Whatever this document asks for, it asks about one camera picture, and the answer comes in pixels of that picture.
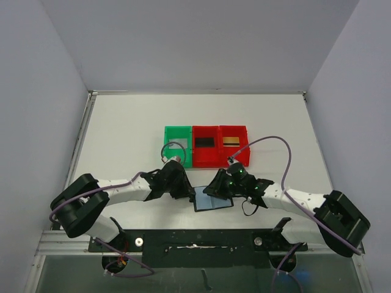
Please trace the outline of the black leather card holder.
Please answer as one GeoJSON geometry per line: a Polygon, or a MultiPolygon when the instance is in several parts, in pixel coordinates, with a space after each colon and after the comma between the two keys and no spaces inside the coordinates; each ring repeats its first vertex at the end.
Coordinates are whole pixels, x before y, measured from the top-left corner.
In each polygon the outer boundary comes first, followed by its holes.
{"type": "Polygon", "coordinates": [[[231,208],[234,206],[232,199],[211,197],[203,193],[204,188],[205,186],[199,186],[194,188],[195,198],[193,201],[193,205],[195,212],[231,208]]]}

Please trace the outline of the green plastic bin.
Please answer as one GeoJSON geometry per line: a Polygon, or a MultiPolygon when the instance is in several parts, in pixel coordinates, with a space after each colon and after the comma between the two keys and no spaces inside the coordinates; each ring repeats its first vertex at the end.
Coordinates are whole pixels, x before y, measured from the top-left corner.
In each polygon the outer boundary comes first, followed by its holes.
{"type": "Polygon", "coordinates": [[[184,168],[192,168],[192,127],[166,126],[161,156],[179,156],[184,168]]]}

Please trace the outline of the red plastic bin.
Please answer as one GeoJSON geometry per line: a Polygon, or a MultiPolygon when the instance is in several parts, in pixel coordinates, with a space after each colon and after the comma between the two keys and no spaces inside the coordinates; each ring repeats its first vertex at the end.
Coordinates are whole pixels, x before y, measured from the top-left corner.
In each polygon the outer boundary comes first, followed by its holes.
{"type": "Polygon", "coordinates": [[[192,166],[215,168],[220,165],[219,127],[192,127],[192,166]]]}
{"type": "Polygon", "coordinates": [[[222,137],[221,166],[228,166],[228,157],[249,143],[247,128],[243,125],[220,125],[222,137]]]}

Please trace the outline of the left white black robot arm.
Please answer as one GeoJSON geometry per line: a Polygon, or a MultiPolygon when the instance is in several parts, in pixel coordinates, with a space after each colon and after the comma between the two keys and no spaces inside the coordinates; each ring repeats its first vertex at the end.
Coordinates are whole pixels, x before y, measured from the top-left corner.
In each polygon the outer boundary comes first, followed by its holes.
{"type": "Polygon", "coordinates": [[[161,169],[138,172],[131,179],[101,180],[85,173],[51,202],[49,220],[62,226],[69,238],[86,234],[110,243],[122,237],[123,230],[116,219],[101,215],[105,207],[151,201],[166,193],[190,201],[196,196],[184,167],[174,159],[161,169]]]}

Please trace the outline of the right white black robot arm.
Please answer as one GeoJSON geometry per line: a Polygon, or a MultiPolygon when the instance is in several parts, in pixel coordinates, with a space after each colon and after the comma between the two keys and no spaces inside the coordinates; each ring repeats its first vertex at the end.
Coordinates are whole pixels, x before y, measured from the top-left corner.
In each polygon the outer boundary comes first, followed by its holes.
{"type": "Polygon", "coordinates": [[[359,245],[370,228],[369,220],[343,192],[314,194],[287,189],[272,180],[256,178],[239,162],[219,169],[203,192],[221,199],[243,197],[256,206],[312,220],[311,225],[289,221],[282,228],[282,237],[290,244],[327,245],[347,258],[361,255],[359,245]]]}

